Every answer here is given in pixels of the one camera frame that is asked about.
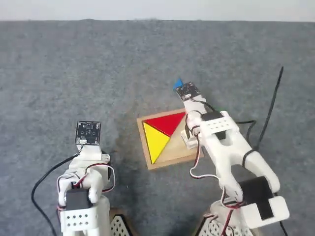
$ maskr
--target circuit board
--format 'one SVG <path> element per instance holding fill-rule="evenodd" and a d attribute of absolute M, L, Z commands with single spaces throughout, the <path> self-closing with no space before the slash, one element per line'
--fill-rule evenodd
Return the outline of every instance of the circuit board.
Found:
<path fill-rule="evenodd" d="M 176 88 L 176 92 L 183 102 L 190 100 L 201 94 L 199 89 L 193 84 L 193 82 L 188 82 L 182 86 Z"/>
<path fill-rule="evenodd" d="M 75 144 L 99 145 L 100 125 L 98 121 L 78 121 Z"/>

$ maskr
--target tangram puzzle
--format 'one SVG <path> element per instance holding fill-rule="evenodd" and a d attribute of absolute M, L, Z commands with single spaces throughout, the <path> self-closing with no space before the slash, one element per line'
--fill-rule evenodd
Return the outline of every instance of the tangram puzzle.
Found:
<path fill-rule="evenodd" d="M 149 170 L 194 159 L 196 149 L 187 149 L 181 137 L 185 118 L 180 109 L 137 119 Z"/>

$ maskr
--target red triangle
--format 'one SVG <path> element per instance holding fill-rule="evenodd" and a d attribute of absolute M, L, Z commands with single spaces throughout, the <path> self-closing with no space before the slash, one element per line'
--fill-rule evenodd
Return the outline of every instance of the red triangle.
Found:
<path fill-rule="evenodd" d="M 168 137 L 171 137 L 177 126 L 182 121 L 185 114 L 186 114 L 185 112 L 181 112 L 164 117 L 147 119 L 144 122 L 154 127 L 158 131 L 166 134 Z"/>

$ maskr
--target black cable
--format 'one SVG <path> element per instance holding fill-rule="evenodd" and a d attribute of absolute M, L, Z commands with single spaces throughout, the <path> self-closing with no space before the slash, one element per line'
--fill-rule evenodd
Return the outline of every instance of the black cable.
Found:
<path fill-rule="evenodd" d="M 64 163 L 68 162 L 68 161 L 71 161 L 73 158 L 77 157 L 78 155 L 80 155 L 80 152 L 82 151 L 82 148 L 83 148 L 83 145 L 81 146 L 80 150 L 78 151 L 77 154 L 63 160 L 62 162 L 59 162 L 57 165 L 55 165 L 54 167 L 52 167 L 46 174 L 44 174 L 42 176 L 42 178 L 40 178 L 36 184 L 34 185 L 32 191 L 31 191 L 31 201 L 32 203 L 34 204 L 34 206 L 36 207 L 36 209 L 42 214 L 42 216 L 45 218 L 45 220 L 47 221 L 47 223 L 49 224 L 50 226 L 50 229 L 52 231 L 52 234 L 54 236 L 57 236 L 57 233 L 56 233 L 56 230 L 53 226 L 53 224 L 51 223 L 49 217 L 46 215 L 46 213 L 42 210 L 42 208 L 37 204 L 35 198 L 34 198 L 34 195 L 35 195 L 35 191 L 36 191 L 36 188 L 40 185 L 40 183 L 42 183 L 46 177 L 52 172 L 54 171 L 55 169 L 57 169 L 58 167 L 62 166 Z"/>
<path fill-rule="evenodd" d="M 246 162 L 246 158 L 248 157 L 249 154 L 251 154 L 252 152 L 254 152 L 254 149 L 249 150 L 248 152 L 245 153 L 245 155 L 243 156 L 242 159 L 242 166 L 245 168 L 245 162 Z"/>
<path fill-rule="evenodd" d="M 270 107 L 269 107 L 268 115 L 267 115 L 265 124 L 264 124 L 264 126 L 263 126 L 263 128 L 262 128 L 262 130 L 260 132 L 260 135 L 259 135 L 259 138 L 258 138 L 258 141 L 257 141 L 257 145 L 252 150 L 246 152 L 245 155 L 243 156 L 243 160 L 242 160 L 242 166 L 243 167 L 245 167 L 245 161 L 246 161 L 246 158 L 248 157 L 248 155 L 251 154 L 254 151 L 258 151 L 259 150 L 260 143 L 261 143 L 261 141 L 262 141 L 262 139 L 263 139 L 263 137 L 265 135 L 265 132 L 266 132 L 266 129 L 267 129 L 270 117 L 271 117 L 271 113 L 272 113 L 272 110 L 273 110 L 275 102 L 276 102 L 277 92 L 278 92 L 278 88 L 280 86 L 280 81 L 281 81 L 281 78 L 282 78 L 283 71 L 284 71 L 284 67 L 282 66 L 281 69 L 280 69 L 280 72 L 279 72 L 279 77 L 278 77 L 278 80 L 277 80 L 277 83 L 276 83 L 276 86 L 275 86 L 274 94 L 272 96 L 272 100 L 271 100 L 271 104 L 270 104 Z M 250 121 L 241 121 L 239 123 L 250 123 Z M 246 134 L 246 140 L 248 139 L 247 141 L 249 141 L 249 139 L 250 139 L 251 130 L 254 127 L 255 124 L 256 124 L 256 122 L 252 121 L 252 124 L 249 126 L 249 128 L 247 130 L 247 134 Z"/>
<path fill-rule="evenodd" d="M 246 132 L 246 141 L 249 143 L 250 146 L 252 146 L 251 141 L 250 141 L 250 134 L 251 134 L 252 128 L 256 125 L 257 121 L 253 119 L 253 120 L 248 120 L 248 121 L 238 121 L 236 123 L 237 124 L 250 124 Z"/>
<path fill-rule="evenodd" d="M 272 110 L 273 110 L 275 102 L 276 102 L 277 92 L 278 92 L 278 88 L 280 86 L 280 81 L 281 81 L 281 78 L 282 78 L 283 71 L 284 71 L 284 67 L 282 66 L 281 69 L 280 69 L 280 72 L 279 72 L 279 77 L 278 77 L 278 80 L 277 80 L 277 83 L 276 83 L 274 94 L 272 96 L 272 100 L 271 100 L 271 104 L 270 104 L 270 107 L 269 107 L 268 115 L 267 115 L 265 124 L 264 124 L 264 126 L 263 126 L 263 128 L 261 130 L 260 136 L 258 138 L 257 145 L 254 148 L 255 150 L 259 150 L 260 143 L 261 143 L 261 141 L 262 141 L 262 139 L 263 139 L 263 137 L 265 135 L 265 132 L 266 132 L 269 120 L 270 120 L 270 116 L 271 116 Z"/>
<path fill-rule="evenodd" d="M 205 106 L 207 106 L 207 107 L 209 107 L 213 112 L 215 112 L 216 111 L 216 109 L 213 107 L 213 106 L 211 106 L 209 103 L 207 103 L 207 102 L 204 102 L 204 101 L 198 101 L 198 100 L 195 100 L 195 99 L 193 99 L 193 98 L 191 98 L 191 101 L 193 101 L 193 102 L 200 102 L 200 103 L 202 103 L 203 105 L 205 105 Z"/>
<path fill-rule="evenodd" d="M 279 77 L 278 77 L 278 80 L 277 80 L 277 83 L 276 83 L 276 86 L 275 86 L 275 90 L 274 90 L 273 97 L 272 97 L 272 100 L 271 100 L 271 104 L 270 104 L 270 107 L 269 107 L 268 115 L 267 115 L 265 124 L 264 124 L 264 126 L 263 126 L 263 128 L 262 128 L 262 130 L 261 130 L 261 132 L 260 132 L 257 145 L 254 147 L 254 149 L 252 149 L 252 150 L 248 151 L 247 153 L 245 153 L 245 155 L 244 155 L 244 157 L 243 157 L 243 161 L 242 161 L 243 167 L 245 167 L 246 157 L 247 157 L 249 154 L 251 154 L 252 152 L 254 152 L 254 151 L 256 151 L 256 150 L 257 150 L 257 151 L 259 150 L 260 143 L 261 143 L 261 141 L 262 141 L 262 139 L 263 139 L 263 137 L 264 137 L 264 134 L 265 134 L 265 132 L 266 132 L 266 129 L 267 129 L 267 126 L 268 126 L 270 117 L 271 117 L 271 113 L 272 113 L 272 110 L 273 110 L 274 105 L 275 105 L 275 102 L 276 102 L 277 92 L 278 92 L 278 89 L 279 89 L 279 86 L 280 86 L 280 81 L 281 81 L 281 78 L 282 78 L 283 71 L 284 71 L 284 67 L 282 66 L 281 69 L 280 69 L 280 72 L 279 72 Z M 248 131 L 247 131 L 248 137 L 249 137 L 249 135 L 250 135 L 250 132 L 251 132 L 252 127 L 253 127 L 255 124 L 256 124 L 256 122 L 253 123 L 253 124 L 249 127 L 249 129 L 248 129 Z M 281 227 L 281 229 L 282 229 L 284 235 L 285 235 L 285 236 L 288 236 L 288 234 L 287 234 L 287 232 L 286 232 L 286 230 L 285 230 L 285 227 L 284 227 L 283 222 L 280 221 L 279 224 L 280 224 L 280 227 Z"/>
<path fill-rule="evenodd" d="M 284 236 L 288 236 L 288 235 L 287 235 L 287 232 L 286 232 L 286 230 L 285 230 L 285 227 L 284 227 L 283 222 L 280 221 L 279 223 L 280 223 L 280 227 L 281 227 L 281 229 L 282 229 L 282 231 L 283 231 L 283 233 L 284 233 Z"/>

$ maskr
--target wooden board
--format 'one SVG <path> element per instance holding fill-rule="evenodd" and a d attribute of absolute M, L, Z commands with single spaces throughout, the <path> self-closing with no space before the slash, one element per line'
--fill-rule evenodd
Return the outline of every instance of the wooden board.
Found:
<path fill-rule="evenodd" d="M 167 143 L 167 145 L 163 149 L 162 153 L 158 157 L 155 164 L 151 163 L 150 153 L 149 153 L 147 141 L 146 141 L 146 135 L 143 129 L 143 121 L 147 119 L 168 116 L 168 115 L 177 114 L 181 112 L 185 112 L 185 109 L 179 109 L 179 110 L 170 111 L 170 112 L 162 112 L 155 115 L 141 117 L 137 119 L 142 148 L 143 148 L 144 156 L 147 162 L 147 167 L 149 170 L 153 170 L 156 168 L 165 167 L 169 165 L 174 165 L 181 162 L 192 161 L 195 159 L 197 148 L 188 149 L 180 134 L 181 131 L 184 130 L 184 127 L 185 127 L 185 117 L 184 117 L 181 123 L 177 126 L 175 132 L 171 136 L 170 141 Z"/>

